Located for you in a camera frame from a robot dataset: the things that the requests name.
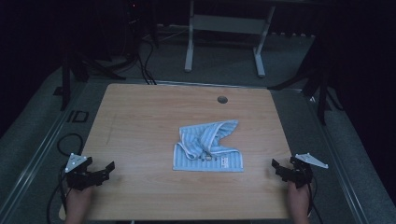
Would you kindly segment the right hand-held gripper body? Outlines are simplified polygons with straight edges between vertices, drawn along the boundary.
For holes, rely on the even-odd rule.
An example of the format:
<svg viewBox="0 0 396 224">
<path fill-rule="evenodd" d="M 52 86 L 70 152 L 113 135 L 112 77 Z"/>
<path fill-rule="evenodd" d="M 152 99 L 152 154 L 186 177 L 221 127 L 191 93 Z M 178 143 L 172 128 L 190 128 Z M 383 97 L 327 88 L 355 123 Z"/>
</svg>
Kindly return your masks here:
<svg viewBox="0 0 396 224">
<path fill-rule="evenodd" d="M 310 153 L 295 154 L 290 158 L 290 163 L 293 165 L 291 181 L 295 183 L 297 189 L 312 182 L 312 165 L 324 169 L 329 168 L 327 163 L 320 161 Z"/>
</svg>

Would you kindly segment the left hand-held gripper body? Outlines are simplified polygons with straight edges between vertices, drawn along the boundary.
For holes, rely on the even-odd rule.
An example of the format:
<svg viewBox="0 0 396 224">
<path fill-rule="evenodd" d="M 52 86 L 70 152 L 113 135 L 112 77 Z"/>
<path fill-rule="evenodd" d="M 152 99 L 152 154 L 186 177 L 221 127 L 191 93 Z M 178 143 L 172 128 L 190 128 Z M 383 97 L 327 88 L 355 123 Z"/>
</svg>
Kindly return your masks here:
<svg viewBox="0 0 396 224">
<path fill-rule="evenodd" d="M 67 186 L 70 189 L 84 190 L 93 186 L 92 175 L 88 167 L 92 158 L 71 153 L 64 168 Z"/>
</svg>

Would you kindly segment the blue striped towel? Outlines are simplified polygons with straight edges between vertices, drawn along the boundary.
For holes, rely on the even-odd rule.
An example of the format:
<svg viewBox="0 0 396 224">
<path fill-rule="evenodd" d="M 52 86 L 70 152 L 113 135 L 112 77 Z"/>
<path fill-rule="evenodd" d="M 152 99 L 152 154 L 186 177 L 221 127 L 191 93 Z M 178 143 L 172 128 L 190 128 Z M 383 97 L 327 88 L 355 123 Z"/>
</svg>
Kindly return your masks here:
<svg viewBox="0 0 396 224">
<path fill-rule="evenodd" d="M 220 143 L 237 125 L 237 120 L 230 119 L 180 127 L 179 141 L 174 146 L 173 170 L 243 172 L 242 153 Z"/>
</svg>

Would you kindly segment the person's left hand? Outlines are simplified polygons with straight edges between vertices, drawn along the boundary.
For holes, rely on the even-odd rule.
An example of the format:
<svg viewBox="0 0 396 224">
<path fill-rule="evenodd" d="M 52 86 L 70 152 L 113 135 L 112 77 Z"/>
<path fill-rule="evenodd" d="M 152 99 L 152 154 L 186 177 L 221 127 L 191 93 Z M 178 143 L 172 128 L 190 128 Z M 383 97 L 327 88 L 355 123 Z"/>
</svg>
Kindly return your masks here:
<svg viewBox="0 0 396 224">
<path fill-rule="evenodd" d="M 92 201 L 93 187 L 84 190 L 70 189 L 66 197 L 66 217 L 85 218 Z"/>
</svg>

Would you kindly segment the person's right hand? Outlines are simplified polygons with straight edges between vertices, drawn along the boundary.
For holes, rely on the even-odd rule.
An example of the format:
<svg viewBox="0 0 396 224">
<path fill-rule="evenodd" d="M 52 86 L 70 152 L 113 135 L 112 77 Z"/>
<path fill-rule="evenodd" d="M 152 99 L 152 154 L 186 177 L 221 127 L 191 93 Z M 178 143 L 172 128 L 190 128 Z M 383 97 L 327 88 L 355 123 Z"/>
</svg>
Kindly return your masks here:
<svg viewBox="0 0 396 224">
<path fill-rule="evenodd" d="M 303 187 L 296 188 L 294 182 L 288 182 L 288 196 L 287 206 L 290 212 L 291 218 L 308 218 L 308 209 L 310 203 L 310 192 L 309 187 L 304 185 Z"/>
</svg>

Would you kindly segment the black metal stand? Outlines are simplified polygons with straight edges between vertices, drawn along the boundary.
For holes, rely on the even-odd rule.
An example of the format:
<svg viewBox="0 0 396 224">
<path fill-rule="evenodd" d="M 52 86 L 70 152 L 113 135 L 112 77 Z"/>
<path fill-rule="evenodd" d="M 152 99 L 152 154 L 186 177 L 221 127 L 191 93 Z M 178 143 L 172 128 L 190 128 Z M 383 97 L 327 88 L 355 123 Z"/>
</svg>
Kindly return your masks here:
<svg viewBox="0 0 396 224">
<path fill-rule="evenodd" d="M 320 123 L 325 125 L 329 80 L 332 69 L 336 66 L 336 56 L 337 50 L 334 37 L 321 33 L 315 37 L 296 75 L 280 84 L 268 87 L 268 90 L 280 91 L 306 78 L 307 81 L 302 93 L 305 97 L 313 97 L 318 92 L 317 116 Z"/>
<path fill-rule="evenodd" d="M 60 88 L 60 94 L 62 95 L 62 111 L 67 108 L 71 100 L 70 73 L 73 73 L 77 80 L 86 82 L 89 78 L 86 65 L 89 65 L 106 77 L 124 80 L 124 77 L 116 75 L 109 68 L 102 66 L 80 52 L 66 52 L 62 60 L 62 87 Z"/>
</svg>

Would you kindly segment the dark equipment rack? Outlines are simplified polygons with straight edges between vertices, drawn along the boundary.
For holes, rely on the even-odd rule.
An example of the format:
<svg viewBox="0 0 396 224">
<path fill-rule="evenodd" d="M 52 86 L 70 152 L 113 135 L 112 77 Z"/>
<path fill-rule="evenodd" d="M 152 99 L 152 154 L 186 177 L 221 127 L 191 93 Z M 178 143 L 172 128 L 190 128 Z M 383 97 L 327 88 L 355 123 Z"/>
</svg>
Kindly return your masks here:
<svg viewBox="0 0 396 224">
<path fill-rule="evenodd" d="M 143 42 L 143 35 L 147 33 L 154 46 L 159 47 L 157 22 L 156 22 L 156 0 L 123 0 L 126 6 L 127 27 L 132 34 L 132 48 L 130 56 L 134 59 L 138 55 L 139 48 Z"/>
</svg>

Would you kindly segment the metal floor rail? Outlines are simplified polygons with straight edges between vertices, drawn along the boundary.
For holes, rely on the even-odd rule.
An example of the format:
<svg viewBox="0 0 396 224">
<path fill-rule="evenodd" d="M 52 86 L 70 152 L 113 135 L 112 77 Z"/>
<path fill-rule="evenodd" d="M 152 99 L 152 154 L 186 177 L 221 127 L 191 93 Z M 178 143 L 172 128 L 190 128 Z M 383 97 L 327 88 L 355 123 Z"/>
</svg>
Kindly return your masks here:
<svg viewBox="0 0 396 224">
<path fill-rule="evenodd" d="M 345 166 L 341 161 L 341 157 L 338 154 L 338 150 L 336 145 L 334 144 L 331 134 L 326 125 L 323 125 L 318 118 L 317 109 L 318 109 L 318 100 L 315 99 L 314 96 L 305 97 L 304 100 L 307 103 L 309 111 L 311 115 L 314 117 L 314 121 L 318 126 L 319 132 L 322 135 L 324 143 L 326 145 L 327 150 L 329 151 L 332 168 L 334 169 L 337 179 L 340 183 L 340 187 L 344 193 L 346 198 L 346 202 L 349 206 L 352 216 L 355 219 L 356 224 L 369 224 L 367 216 L 365 215 L 361 202 L 358 199 L 355 190 L 352 187 L 352 184 L 349 180 L 347 172 L 345 170 Z"/>
<path fill-rule="evenodd" d="M 30 159 L 29 163 L 22 170 L 15 186 L 0 208 L 0 224 L 7 224 L 13 216 L 13 213 L 15 212 L 25 192 L 29 189 L 43 160 L 49 153 L 56 137 L 65 124 L 67 116 L 72 110 L 72 107 L 76 104 L 76 101 L 83 92 L 85 86 L 85 83 L 76 84 L 76 86 L 73 88 L 70 102 L 66 106 L 65 110 L 61 111 L 56 117 L 56 120 L 51 123 L 50 129 L 48 130 L 44 139 L 41 141 L 35 154 L 32 156 L 32 159 Z"/>
</svg>

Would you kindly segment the white metal desk frame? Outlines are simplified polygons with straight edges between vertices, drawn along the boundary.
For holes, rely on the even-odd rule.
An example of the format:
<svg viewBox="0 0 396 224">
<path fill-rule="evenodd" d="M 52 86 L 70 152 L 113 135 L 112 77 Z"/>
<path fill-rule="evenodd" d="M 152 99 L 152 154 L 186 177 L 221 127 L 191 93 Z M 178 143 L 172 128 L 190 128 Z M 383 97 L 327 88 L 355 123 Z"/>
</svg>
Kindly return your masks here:
<svg viewBox="0 0 396 224">
<path fill-rule="evenodd" d="M 193 65 L 193 53 L 194 53 L 194 42 L 193 35 L 195 31 L 211 31 L 211 32 L 223 32 L 223 33 L 237 33 L 246 35 L 258 35 L 260 37 L 259 44 L 252 49 L 254 62 L 256 65 L 257 75 L 264 77 L 266 75 L 263 59 L 262 49 L 265 39 L 268 35 L 272 18 L 275 14 L 276 7 L 271 6 L 268 9 L 266 18 L 263 20 L 259 19 L 244 19 L 244 18 L 233 18 L 233 17 L 222 17 L 196 14 L 194 12 L 194 0 L 190 0 L 190 12 L 189 12 L 189 38 L 186 52 L 186 59 L 184 65 L 184 71 L 190 72 Z"/>
</svg>

